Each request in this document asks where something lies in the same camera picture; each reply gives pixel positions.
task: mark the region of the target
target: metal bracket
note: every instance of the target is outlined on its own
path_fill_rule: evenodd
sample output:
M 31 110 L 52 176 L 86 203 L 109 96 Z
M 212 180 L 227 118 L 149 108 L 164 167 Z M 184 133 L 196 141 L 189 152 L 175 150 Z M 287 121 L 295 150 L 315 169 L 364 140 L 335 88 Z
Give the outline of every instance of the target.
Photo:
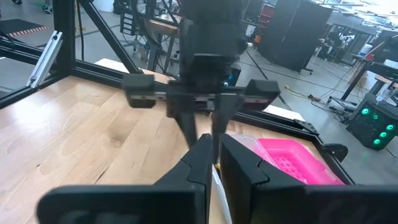
M 62 32 L 54 31 L 49 42 L 45 46 L 39 61 L 37 61 L 32 74 L 30 74 L 26 86 L 37 88 L 42 84 L 48 72 L 50 71 L 52 64 L 57 58 L 58 52 L 62 46 L 62 42 Z
M 294 119 L 294 122 L 299 124 L 303 129 L 306 129 L 307 131 L 309 131 L 311 134 L 319 135 L 319 132 L 317 131 L 317 129 L 311 123 L 305 122 L 305 121 L 301 121 L 301 120 L 298 120 L 298 119 Z
M 343 162 L 348 154 L 348 148 L 342 144 L 323 144 L 322 149 L 334 155 L 340 162 Z

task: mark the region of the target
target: green light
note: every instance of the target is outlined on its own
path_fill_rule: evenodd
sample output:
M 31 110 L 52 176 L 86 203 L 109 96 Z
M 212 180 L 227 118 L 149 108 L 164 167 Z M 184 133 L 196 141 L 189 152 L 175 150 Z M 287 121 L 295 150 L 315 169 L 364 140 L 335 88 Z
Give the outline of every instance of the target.
M 369 109 L 365 108 L 362 110 L 363 115 L 367 115 L 369 113 Z
M 387 126 L 386 129 L 387 129 L 387 131 L 391 131 L 391 130 L 394 129 L 394 125 L 390 124 L 390 125 Z

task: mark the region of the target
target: gray floor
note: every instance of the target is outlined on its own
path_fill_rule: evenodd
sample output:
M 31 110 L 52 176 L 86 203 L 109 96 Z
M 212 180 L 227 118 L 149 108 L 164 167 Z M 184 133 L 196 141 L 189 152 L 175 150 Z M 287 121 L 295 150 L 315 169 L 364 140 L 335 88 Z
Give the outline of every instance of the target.
M 0 9 L 2 12 L 1 19 L 20 18 L 49 26 L 50 30 L 18 37 L 18 39 L 28 44 L 37 46 L 45 44 L 48 41 L 53 31 L 53 21 L 52 16 L 44 14 L 41 8 L 32 4 L 35 2 L 40 1 L 25 0 L 21 6 L 13 5 L 11 0 L 1 1 Z M 119 32 L 119 17 L 112 13 L 105 12 L 101 13 L 101 15 L 108 25 L 112 27 L 112 31 L 118 39 L 124 40 L 124 37 Z M 97 31 L 97 28 L 90 18 L 88 18 L 84 12 L 82 17 L 83 26 L 86 27 L 85 60 L 88 62 L 96 62 L 102 58 L 119 60 L 108 43 L 106 43 L 103 36 Z M 128 42 L 133 40 L 130 36 L 125 36 L 125 38 L 127 38 Z M 80 47 L 80 39 L 76 39 L 77 58 L 80 58 Z M 140 59 L 140 55 L 132 51 L 132 47 L 126 47 L 126 50 L 136 62 L 137 66 L 146 66 L 146 63 Z M 263 80 L 265 79 L 264 75 L 270 80 L 277 80 L 282 90 L 281 97 L 287 105 L 283 104 L 280 99 L 276 99 L 273 105 L 299 112 L 307 121 L 314 124 L 326 143 L 341 143 L 348 146 L 349 153 L 348 157 L 343 162 L 343 166 L 355 181 L 360 184 L 398 184 L 397 160 L 386 150 L 376 152 L 363 147 L 357 139 L 345 130 L 346 126 L 335 120 L 332 114 L 312 106 L 310 101 L 294 96 L 284 88 L 285 85 L 288 85 L 294 91 L 306 95 L 312 94 L 313 96 L 322 96 L 327 93 L 325 99 L 327 99 L 329 95 L 342 96 L 348 87 L 347 80 L 349 80 L 350 76 L 345 76 L 345 74 L 347 74 L 350 68 L 326 62 L 319 58 L 312 58 L 311 62 L 308 64 L 308 68 L 314 70 L 313 75 L 310 75 L 306 71 L 298 74 L 286 68 L 271 65 L 254 49 L 249 49 L 247 53 L 242 54 L 239 64 L 242 68 L 242 73 L 238 80 L 238 85 L 243 86 L 252 78 Z M 264 75 L 256 67 L 256 64 L 260 66 Z M 32 69 L 33 66 L 31 65 L 7 58 L 0 59 L 0 90 L 12 91 L 25 85 L 27 77 L 29 77 Z M 178 65 L 170 67 L 169 72 L 178 73 Z M 344 81 L 335 88 L 341 78 Z M 358 103 L 362 100 L 364 93 L 366 93 L 374 83 L 375 80 L 370 75 L 365 86 L 363 86 L 363 88 L 355 88 L 348 99 Z M 397 146 L 398 142 L 397 138 L 395 138 L 390 145 L 388 145 L 388 149 L 392 153 L 398 155 Z

